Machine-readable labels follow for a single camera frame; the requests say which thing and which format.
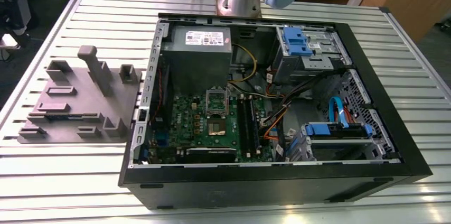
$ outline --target yellow cable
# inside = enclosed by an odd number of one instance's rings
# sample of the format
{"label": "yellow cable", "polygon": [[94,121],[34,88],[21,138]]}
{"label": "yellow cable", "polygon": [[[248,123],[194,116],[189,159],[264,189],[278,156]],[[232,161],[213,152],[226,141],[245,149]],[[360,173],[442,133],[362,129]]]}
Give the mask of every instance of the yellow cable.
{"label": "yellow cable", "polygon": [[252,59],[252,61],[253,61],[253,70],[252,70],[250,74],[249,74],[245,78],[242,78],[242,79],[240,79],[240,80],[229,80],[229,81],[228,81],[228,82],[232,82],[232,83],[237,83],[237,82],[245,81],[246,79],[249,79],[249,78],[253,76],[253,74],[254,74],[254,72],[256,72],[256,59],[254,59],[254,56],[252,55],[252,53],[248,51],[246,48],[244,48],[242,46],[240,46],[240,45],[236,44],[236,43],[233,43],[232,45],[240,47],[240,48],[242,49],[242,51],[245,51],[245,53],[248,54],[248,56],[250,57],[250,59]]}

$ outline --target aluminum slotted table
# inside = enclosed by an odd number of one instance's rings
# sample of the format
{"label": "aluminum slotted table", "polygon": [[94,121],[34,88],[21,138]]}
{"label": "aluminum slotted table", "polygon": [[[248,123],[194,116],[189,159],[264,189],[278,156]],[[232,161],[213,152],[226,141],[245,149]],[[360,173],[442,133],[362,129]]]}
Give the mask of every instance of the aluminum slotted table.
{"label": "aluminum slotted table", "polygon": [[117,187],[123,144],[17,143],[45,86],[43,67],[94,45],[110,68],[145,68],[158,12],[213,14],[214,0],[70,0],[0,112],[0,222],[451,222],[451,91],[392,15],[378,8],[293,3],[262,16],[349,24],[433,175],[353,202],[149,211]]}

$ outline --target power supply label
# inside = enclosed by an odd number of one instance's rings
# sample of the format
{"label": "power supply label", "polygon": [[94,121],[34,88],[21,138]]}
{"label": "power supply label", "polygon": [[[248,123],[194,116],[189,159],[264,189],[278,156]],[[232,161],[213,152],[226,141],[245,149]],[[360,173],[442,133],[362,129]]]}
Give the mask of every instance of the power supply label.
{"label": "power supply label", "polygon": [[186,45],[224,45],[222,32],[188,31],[184,43]]}

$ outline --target ram slot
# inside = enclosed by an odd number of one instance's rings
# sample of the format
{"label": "ram slot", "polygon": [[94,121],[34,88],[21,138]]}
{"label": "ram slot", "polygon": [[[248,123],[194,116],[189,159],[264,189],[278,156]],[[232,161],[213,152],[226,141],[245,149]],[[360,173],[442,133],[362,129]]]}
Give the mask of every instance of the ram slot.
{"label": "ram slot", "polygon": [[250,157],[256,155],[260,144],[252,99],[240,99],[236,107],[238,115],[241,155],[242,157]]}
{"label": "ram slot", "polygon": [[250,146],[250,152],[252,155],[256,154],[256,150],[258,149],[258,145],[260,145],[260,140],[258,140],[258,125],[256,122],[256,115],[254,115],[254,109],[253,109],[253,101],[252,99],[246,100],[246,112],[248,112],[248,130],[249,130],[249,136],[248,136],[248,140],[249,140],[249,146]]}
{"label": "ram slot", "polygon": [[236,102],[236,114],[240,130],[240,148],[241,156],[249,157],[249,145],[248,145],[248,129],[246,129],[246,119],[245,119],[245,99],[238,99]]}

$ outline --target green motherboard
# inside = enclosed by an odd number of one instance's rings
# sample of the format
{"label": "green motherboard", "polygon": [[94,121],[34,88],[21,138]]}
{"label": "green motherboard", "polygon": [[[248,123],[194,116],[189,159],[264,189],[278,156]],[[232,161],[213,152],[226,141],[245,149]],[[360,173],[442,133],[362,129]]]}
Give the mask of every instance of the green motherboard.
{"label": "green motherboard", "polygon": [[[270,162],[270,146],[260,147],[258,154],[245,156],[240,149],[240,126],[237,119],[237,97],[209,96],[208,108],[224,109],[228,105],[228,114],[222,117],[206,117],[206,99],[201,96],[176,95],[172,104],[172,119],[168,135],[168,148],[174,147],[228,147],[236,149],[236,162]],[[264,101],[253,99],[254,117],[265,117]],[[162,163],[173,163],[174,159],[166,154],[158,154]]]}

